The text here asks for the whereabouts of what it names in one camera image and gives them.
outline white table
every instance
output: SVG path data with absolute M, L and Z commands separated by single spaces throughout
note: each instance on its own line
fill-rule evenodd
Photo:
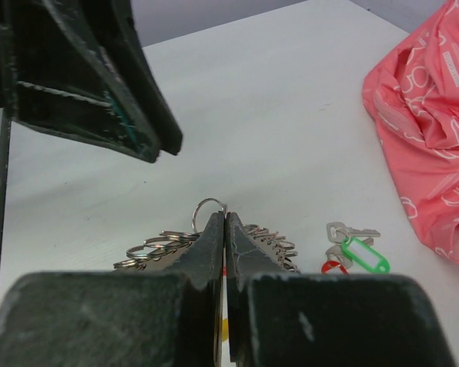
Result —
M 404 36 L 347 0 L 312 0 L 147 47 L 184 132 L 179 156 L 154 165 L 14 125 L 0 297 L 31 271 L 109 270 L 162 229 L 190 230 L 212 196 L 286 234 L 303 272 L 324 262 L 327 222 L 378 229 L 459 362 L 459 267 L 415 237 L 361 103 Z

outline red key tag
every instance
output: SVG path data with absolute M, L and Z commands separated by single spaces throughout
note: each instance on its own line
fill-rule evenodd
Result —
M 343 274 L 349 274 L 341 263 L 333 260 L 327 261 L 323 264 L 321 267 L 321 274 L 327 274 L 328 272 L 337 273 L 337 270 L 340 270 Z

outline key ring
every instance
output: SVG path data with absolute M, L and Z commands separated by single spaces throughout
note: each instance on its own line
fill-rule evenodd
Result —
M 192 214 L 192 229 L 194 230 L 194 233 L 198 233 L 197 231 L 197 226 L 196 226 L 196 218 L 197 218 L 197 213 L 199 212 L 199 209 L 202 207 L 207 202 L 214 201 L 221 206 L 221 211 L 223 212 L 224 217 L 226 218 L 226 204 L 221 203 L 218 199 L 214 199 L 212 197 L 208 197 L 207 199 L 202 200 L 200 203 L 197 204 L 196 209 L 194 210 L 194 214 Z
M 340 232 L 345 235 L 344 241 L 347 245 L 352 242 L 352 235 L 350 234 L 350 230 L 348 228 L 337 228 L 335 229 L 335 232 Z

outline green plastic tag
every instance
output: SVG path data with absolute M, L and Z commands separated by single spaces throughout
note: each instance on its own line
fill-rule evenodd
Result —
M 342 250 L 345 255 L 371 273 L 389 273 L 389 263 L 386 258 L 356 237 L 344 239 Z

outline pink cloth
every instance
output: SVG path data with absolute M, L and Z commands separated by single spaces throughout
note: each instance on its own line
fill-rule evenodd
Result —
M 369 73 L 363 103 L 417 236 L 459 264 L 459 0 Z

